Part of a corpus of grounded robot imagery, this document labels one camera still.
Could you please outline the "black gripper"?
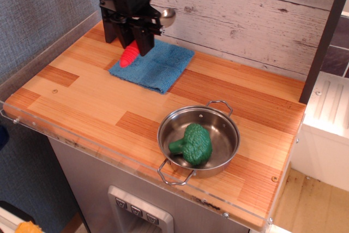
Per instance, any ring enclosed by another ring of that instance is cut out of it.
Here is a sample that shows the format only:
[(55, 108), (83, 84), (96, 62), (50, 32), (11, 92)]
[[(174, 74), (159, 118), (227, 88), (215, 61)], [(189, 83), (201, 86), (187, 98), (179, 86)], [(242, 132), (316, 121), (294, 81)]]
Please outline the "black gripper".
[(151, 0), (112, 0), (115, 12), (110, 16), (116, 35), (124, 49), (136, 40), (141, 56), (145, 56), (154, 47), (154, 33), (146, 27), (134, 26), (128, 23), (115, 23), (116, 15), (132, 15), (141, 8), (151, 6)]

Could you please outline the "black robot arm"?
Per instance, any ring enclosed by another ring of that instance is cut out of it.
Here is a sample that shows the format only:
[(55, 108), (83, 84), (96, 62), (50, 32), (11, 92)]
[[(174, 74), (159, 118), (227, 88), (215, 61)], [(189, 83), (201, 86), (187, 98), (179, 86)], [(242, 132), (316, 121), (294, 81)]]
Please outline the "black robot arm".
[(99, 6), (107, 43), (118, 38), (126, 48), (135, 41), (141, 56), (149, 53), (163, 27), (151, 0), (99, 0)]

